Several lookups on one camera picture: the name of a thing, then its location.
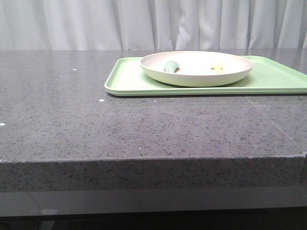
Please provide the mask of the cream round plate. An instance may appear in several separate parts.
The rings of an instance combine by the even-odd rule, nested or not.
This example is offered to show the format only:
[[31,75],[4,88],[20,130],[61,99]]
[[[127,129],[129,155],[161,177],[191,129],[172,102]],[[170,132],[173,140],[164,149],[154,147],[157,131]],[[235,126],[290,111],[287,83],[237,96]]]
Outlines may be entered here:
[[[165,72],[164,64],[175,61],[175,73]],[[222,72],[211,69],[222,65]],[[172,51],[147,55],[140,61],[142,70],[150,78],[177,86],[213,87],[227,85],[245,78],[253,68],[252,61],[236,55],[207,51]]]

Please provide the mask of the yellow plastic fork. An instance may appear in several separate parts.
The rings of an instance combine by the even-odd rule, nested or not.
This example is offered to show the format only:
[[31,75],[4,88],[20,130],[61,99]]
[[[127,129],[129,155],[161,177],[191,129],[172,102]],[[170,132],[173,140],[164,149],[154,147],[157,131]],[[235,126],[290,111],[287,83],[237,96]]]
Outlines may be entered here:
[[211,66],[211,69],[215,72],[222,72],[224,70],[223,66],[222,65],[213,65]]

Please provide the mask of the green plastic spoon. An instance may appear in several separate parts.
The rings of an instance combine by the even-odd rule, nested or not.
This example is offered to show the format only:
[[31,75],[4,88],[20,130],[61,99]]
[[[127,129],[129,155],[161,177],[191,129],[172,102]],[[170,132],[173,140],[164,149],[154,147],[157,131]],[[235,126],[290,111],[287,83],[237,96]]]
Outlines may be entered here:
[[175,61],[168,61],[164,64],[164,71],[175,73],[179,68],[179,64]]

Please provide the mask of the light green serving tray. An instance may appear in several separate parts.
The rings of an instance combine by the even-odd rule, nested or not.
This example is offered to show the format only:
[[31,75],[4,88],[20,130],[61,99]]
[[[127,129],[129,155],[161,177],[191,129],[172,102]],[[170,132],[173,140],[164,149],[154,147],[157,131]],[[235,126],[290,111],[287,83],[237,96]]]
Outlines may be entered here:
[[271,59],[247,56],[254,64],[251,72],[232,84],[189,88],[165,84],[147,76],[140,57],[120,58],[105,82],[106,91],[115,96],[193,96],[244,94],[305,94],[307,76]]

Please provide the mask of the white curtain backdrop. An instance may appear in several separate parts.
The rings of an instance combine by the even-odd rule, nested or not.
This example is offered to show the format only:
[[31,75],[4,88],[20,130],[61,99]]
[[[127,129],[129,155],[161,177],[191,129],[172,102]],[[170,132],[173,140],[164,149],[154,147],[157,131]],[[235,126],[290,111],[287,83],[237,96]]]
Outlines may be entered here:
[[3,0],[1,50],[305,48],[304,0]]

